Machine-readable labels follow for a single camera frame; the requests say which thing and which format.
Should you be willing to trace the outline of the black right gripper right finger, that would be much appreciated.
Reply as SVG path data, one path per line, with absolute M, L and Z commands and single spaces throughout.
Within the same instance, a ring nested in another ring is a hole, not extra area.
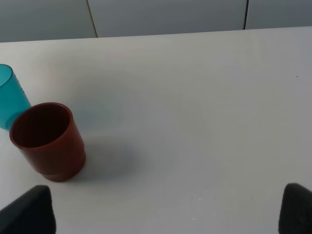
M 298 183 L 286 185 L 278 222 L 280 234 L 312 232 L 312 192 Z

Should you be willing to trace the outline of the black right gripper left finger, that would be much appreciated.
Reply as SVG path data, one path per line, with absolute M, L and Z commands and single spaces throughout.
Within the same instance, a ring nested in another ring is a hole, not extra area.
M 55 234 L 50 188 L 37 185 L 0 211 L 2 234 Z

